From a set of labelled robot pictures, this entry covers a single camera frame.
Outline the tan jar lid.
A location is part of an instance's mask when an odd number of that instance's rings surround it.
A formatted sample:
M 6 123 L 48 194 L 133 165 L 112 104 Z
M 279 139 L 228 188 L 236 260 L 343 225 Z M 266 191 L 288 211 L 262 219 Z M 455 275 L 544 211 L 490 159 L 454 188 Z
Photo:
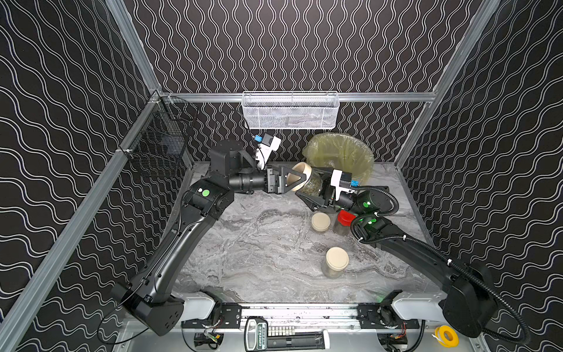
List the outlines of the tan jar lid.
M 306 162 L 300 162 L 293 166 L 292 172 L 287 177 L 289 186 L 292 186 L 292 191 L 297 192 L 301 190 L 304 184 L 308 181 L 312 172 L 312 167 Z

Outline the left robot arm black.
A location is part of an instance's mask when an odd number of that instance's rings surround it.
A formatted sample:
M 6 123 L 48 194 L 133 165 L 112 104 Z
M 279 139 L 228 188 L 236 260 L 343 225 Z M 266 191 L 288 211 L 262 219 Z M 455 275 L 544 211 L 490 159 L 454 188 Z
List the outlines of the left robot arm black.
M 209 229 L 233 203 L 235 194 L 285 194 L 310 178 L 309 166 L 260 166 L 242 142 L 222 141 L 210 151 L 205 177 L 180 198 L 180 212 L 155 255 L 127 284 L 111 290 L 117 304 L 158 336 L 169 333 L 184 311 L 172 289 L 181 269 Z

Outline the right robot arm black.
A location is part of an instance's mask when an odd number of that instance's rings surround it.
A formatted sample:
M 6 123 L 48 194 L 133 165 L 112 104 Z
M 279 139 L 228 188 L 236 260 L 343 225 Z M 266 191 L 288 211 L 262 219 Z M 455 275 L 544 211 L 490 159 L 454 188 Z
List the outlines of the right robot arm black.
M 293 190 L 313 211 L 352 215 L 350 231 L 357 242 L 399 258 L 425 275 L 441 290 L 432 299 L 400 291 L 387 296 L 392 313 L 403 320 L 441 321 L 466 337 L 486 328 L 502 300 L 488 269 L 466 264 L 402 230 L 389 218 L 400 204 L 386 186 L 362 186 L 341 170 L 314 168 L 301 173 Z

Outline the glass jar with tea leaves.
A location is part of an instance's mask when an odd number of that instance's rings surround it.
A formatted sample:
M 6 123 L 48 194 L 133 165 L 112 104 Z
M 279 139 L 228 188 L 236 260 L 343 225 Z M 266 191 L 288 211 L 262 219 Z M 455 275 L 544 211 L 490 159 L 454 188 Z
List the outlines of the glass jar with tea leaves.
M 322 189 L 323 180 L 320 174 L 316 170 L 312 170 L 311 175 L 301 189 L 301 192 L 312 197 L 318 197 L 321 194 Z

